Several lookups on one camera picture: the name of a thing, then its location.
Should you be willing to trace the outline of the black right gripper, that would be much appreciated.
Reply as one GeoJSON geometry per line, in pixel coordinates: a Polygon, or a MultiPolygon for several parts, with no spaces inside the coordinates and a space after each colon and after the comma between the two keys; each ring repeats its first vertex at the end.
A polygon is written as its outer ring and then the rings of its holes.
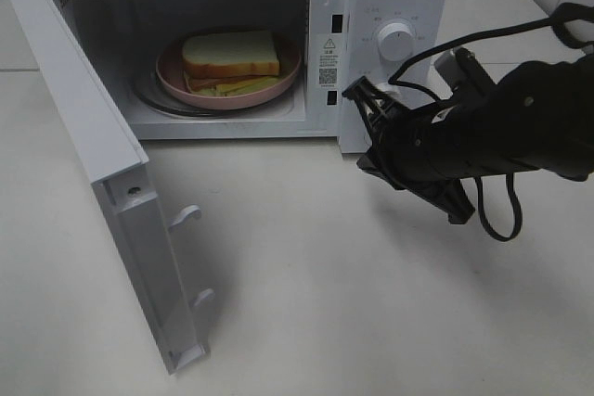
{"type": "Polygon", "coordinates": [[[427,106],[411,110],[362,76],[342,91],[355,103],[371,145],[357,167],[393,187],[403,187],[447,214],[451,224],[465,224],[473,216],[460,180],[445,180],[433,166],[423,128],[427,106]]]}

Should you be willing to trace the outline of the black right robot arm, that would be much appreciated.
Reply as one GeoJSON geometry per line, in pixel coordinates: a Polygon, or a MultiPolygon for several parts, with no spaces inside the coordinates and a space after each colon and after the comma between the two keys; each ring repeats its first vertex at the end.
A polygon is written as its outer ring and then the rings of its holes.
{"type": "Polygon", "coordinates": [[[367,78],[343,96],[354,101],[371,147],[358,166],[397,190],[446,212],[473,213],[466,178],[546,170],[571,181],[593,172],[593,59],[529,61],[492,83],[468,78],[447,101],[409,109],[367,78]]]}

